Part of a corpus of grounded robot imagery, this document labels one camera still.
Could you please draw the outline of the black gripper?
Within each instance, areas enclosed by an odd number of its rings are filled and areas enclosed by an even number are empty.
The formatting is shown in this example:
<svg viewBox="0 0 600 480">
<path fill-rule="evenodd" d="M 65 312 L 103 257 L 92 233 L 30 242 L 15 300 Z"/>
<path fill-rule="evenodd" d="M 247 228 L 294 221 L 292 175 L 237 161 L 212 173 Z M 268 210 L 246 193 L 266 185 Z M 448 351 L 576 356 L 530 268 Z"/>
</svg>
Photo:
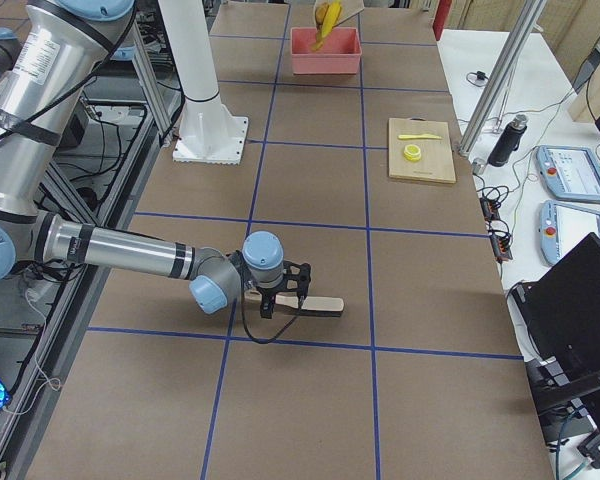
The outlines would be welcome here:
<svg viewBox="0 0 600 480">
<path fill-rule="evenodd" d="M 261 295 L 260 317 L 271 319 L 276 296 L 279 293 L 294 293 L 300 302 L 307 298 L 311 282 L 311 265 L 282 260 L 280 264 L 268 269 L 253 267 L 252 275 L 256 290 Z"/>
</svg>

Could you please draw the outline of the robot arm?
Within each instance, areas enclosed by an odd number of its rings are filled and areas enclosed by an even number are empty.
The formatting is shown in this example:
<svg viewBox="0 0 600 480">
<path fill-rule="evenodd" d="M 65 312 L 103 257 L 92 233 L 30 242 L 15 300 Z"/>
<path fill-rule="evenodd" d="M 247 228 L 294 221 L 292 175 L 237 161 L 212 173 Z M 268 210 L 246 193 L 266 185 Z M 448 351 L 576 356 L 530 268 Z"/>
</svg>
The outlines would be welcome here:
<svg viewBox="0 0 600 480">
<path fill-rule="evenodd" d="M 270 317 L 280 293 L 301 311 L 311 268 L 287 261 L 279 239 L 249 235 L 232 254 L 100 226 L 54 160 L 84 86 L 127 40 L 131 1 L 31 1 L 27 40 L 0 95 L 0 280 L 24 263 L 65 261 L 186 280 L 212 314 L 255 289 Z"/>
</svg>

